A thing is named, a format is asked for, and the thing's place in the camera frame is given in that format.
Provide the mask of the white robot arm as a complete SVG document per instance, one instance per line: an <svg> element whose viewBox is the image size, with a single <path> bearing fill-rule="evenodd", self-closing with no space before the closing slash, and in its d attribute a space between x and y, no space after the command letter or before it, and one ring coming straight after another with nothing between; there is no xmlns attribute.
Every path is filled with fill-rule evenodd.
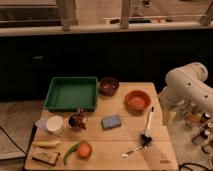
<svg viewBox="0 0 213 171"><path fill-rule="evenodd" d="M166 86L158 94L165 126L169 124L171 111L185 101L213 114L213 88L205 84L207 77L207 68L199 62L172 69L166 74Z"/></svg>

